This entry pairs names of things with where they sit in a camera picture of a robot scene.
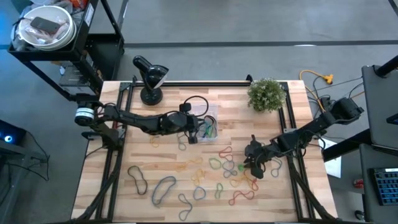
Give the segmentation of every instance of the metal shelf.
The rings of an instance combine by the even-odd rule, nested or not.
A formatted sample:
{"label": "metal shelf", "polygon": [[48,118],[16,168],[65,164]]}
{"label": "metal shelf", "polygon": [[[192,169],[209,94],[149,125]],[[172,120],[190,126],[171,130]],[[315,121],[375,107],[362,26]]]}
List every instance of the metal shelf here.
{"label": "metal shelf", "polygon": [[[8,48],[8,52],[26,67],[31,69],[47,84],[52,86],[67,100],[76,101],[78,96],[69,94],[32,63],[34,61],[70,61],[94,87],[96,93],[94,98],[99,98],[103,81],[116,79],[120,58],[124,53],[124,39],[106,0],[101,0],[101,2],[114,28],[114,33],[88,33],[98,2],[99,0],[88,1],[75,40],[64,48],[54,51],[15,51],[11,44]],[[88,10],[90,7],[93,8],[92,13]],[[93,63],[86,60],[86,52],[88,52],[92,58]],[[101,71],[102,77],[97,74],[97,70]]]}

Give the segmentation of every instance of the lamp base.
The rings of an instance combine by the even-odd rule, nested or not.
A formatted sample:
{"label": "lamp base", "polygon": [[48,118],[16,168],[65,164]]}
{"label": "lamp base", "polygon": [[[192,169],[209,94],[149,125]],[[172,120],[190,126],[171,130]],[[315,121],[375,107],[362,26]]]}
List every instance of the lamp base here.
{"label": "lamp base", "polygon": [[141,100],[145,105],[154,106],[162,101],[163,93],[160,88],[148,91],[147,88],[141,90]]}

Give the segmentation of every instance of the wooden table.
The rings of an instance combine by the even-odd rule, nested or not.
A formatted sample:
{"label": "wooden table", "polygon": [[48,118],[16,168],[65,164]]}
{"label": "wooden table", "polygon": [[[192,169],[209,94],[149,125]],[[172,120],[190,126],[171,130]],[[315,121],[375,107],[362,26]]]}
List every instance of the wooden table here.
{"label": "wooden table", "polygon": [[[118,97],[120,82],[105,82],[101,94],[101,102],[115,103]],[[298,127],[312,120],[310,105],[302,81],[288,81],[295,120]],[[124,147],[123,163],[116,198],[114,222],[180,222],[178,214],[188,209],[188,205],[178,200],[178,194],[183,193],[193,204],[193,210],[186,222],[275,222],[297,221],[294,207],[292,188],[287,168],[287,161],[282,158],[283,166],[277,178],[270,175],[271,169],[278,167],[275,162],[266,163],[265,177],[258,180],[259,190],[255,192],[253,200],[239,196],[236,204],[230,206],[228,200],[236,190],[248,192],[247,183],[243,182],[234,188],[229,180],[223,177],[222,170],[213,170],[209,165],[209,158],[218,158],[218,152],[227,146],[233,148],[236,164],[245,159],[244,148],[255,134],[258,141],[266,144],[270,138],[281,134],[278,112],[257,113],[248,108],[247,87],[162,87],[164,98],[157,106],[146,106],[139,98],[140,88],[135,88],[130,112],[137,114],[159,114],[171,110],[178,110],[179,104],[192,95],[204,96],[211,104],[218,105],[219,137],[215,142],[188,145],[186,151],[178,149],[175,134],[161,136],[159,147],[152,146],[150,136],[140,129],[129,127]],[[191,103],[200,103],[200,99],[193,99]],[[289,124],[289,117],[285,112],[285,119]],[[101,145],[100,141],[92,141],[87,153]],[[176,166],[191,159],[201,157],[202,164],[189,164],[181,172]],[[106,158],[106,150],[100,150],[88,157],[84,163],[72,218],[78,217],[91,203],[98,193],[101,184],[102,172]],[[305,155],[310,188],[320,203],[330,214],[336,217],[335,203],[331,194],[328,177],[322,155],[318,147],[308,147]],[[133,165],[139,166],[148,181],[148,193],[138,195],[133,179],[127,174],[127,169]],[[206,189],[207,196],[203,200],[193,199],[195,186],[191,176],[197,169],[205,171],[205,178],[200,186]],[[173,175],[177,179],[160,208],[151,203],[151,195],[160,179]],[[144,184],[138,178],[141,191]],[[224,191],[220,199],[215,199],[216,184],[222,183]],[[162,187],[157,195],[161,195],[169,183]],[[303,193],[300,194],[304,213],[306,206]],[[107,201],[104,204],[103,214],[106,216]]]}

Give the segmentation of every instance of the potted plant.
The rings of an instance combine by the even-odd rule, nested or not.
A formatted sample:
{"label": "potted plant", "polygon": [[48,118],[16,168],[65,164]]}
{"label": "potted plant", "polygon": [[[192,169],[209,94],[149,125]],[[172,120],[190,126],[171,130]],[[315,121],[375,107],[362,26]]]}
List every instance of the potted plant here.
{"label": "potted plant", "polygon": [[248,106],[252,106],[258,112],[277,110],[282,107],[286,99],[286,92],[282,85],[271,78],[262,78],[252,82],[248,95]]}

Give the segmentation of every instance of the concrete floor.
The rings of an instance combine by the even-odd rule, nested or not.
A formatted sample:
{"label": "concrete floor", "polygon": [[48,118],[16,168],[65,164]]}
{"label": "concrete floor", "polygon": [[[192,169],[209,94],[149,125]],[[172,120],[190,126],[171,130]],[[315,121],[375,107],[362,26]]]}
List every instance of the concrete floor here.
{"label": "concrete floor", "polygon": [[[122,2],[109,1],[116,18],[123,13]],[[8,30],[17,18],[12,4],[1,1],[0,44],[8,44]],[[104,25],[103,21],[106,14],[99,5],[90,32],[110,32],[110,23]],[[127,44],[237,42],[239,45],[252,41],[394,40],[398,38],[397,24],[398,18],[387,0],[129,0],[122,32]],[[135,55],[143,55],[153,63],[169,67],[169,80],[242,80],[247,74],[255,79],[295,80],[301,70],[311,69],[332,73],[334,83],[339,83],[360,77],[363,65],[384,63],[396,52],[398,45],[128,48],[118,80],[131,80],[138,75],[131,60]],[[3,96],[0,119],[28,129],[51,154],[50,181],[27,175],[12,223],[68,220],[87,145],[80,136],[82,128],[73,122],[76,104],[64,100],[5,50],[0,50],[0,58]],[[37,65],[54,80],[58,78],[56,66]],[[311,85],[314,78],[306,75],[305,83]],[[360,82],[328,88],[320,94],[329,94],[337,100]],[[318,81],[318,88],[325,86]],[[363,95],[355,101],[366,108]],[[328,135],[348,138],[366,128],[364,113],[349,126],[333,126]],[[338,189],[333,182],[339,217],[355,220],[353,212],[361,209],[361,195]],[[352,204],[344,203],[347,197],[353,198]]]}

